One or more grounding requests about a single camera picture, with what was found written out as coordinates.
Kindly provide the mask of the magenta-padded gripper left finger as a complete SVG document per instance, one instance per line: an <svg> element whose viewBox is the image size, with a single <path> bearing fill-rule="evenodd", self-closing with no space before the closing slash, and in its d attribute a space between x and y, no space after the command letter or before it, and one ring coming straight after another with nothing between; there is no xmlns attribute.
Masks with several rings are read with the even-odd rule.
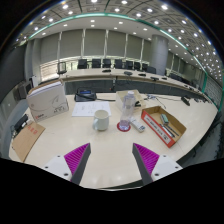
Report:
<svg viewBox="0 0 224 224"><path fill-rule="evenodd" d="M57 155L43 166L58 177L79 185L91 154L90 144L84 144L65 155Z"/></svg>

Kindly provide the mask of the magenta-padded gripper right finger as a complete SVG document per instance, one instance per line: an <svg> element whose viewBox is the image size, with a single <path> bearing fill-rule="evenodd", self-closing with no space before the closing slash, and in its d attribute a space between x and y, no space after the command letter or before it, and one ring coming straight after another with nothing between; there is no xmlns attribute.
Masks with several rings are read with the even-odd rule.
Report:
<svg viewBox="0 0 224 224"><path fill-rule="evenodd" d="M168 155L158 155L137 143L133 144L132 153L138 165L143 185L152 183L182 169Z"/></svg>

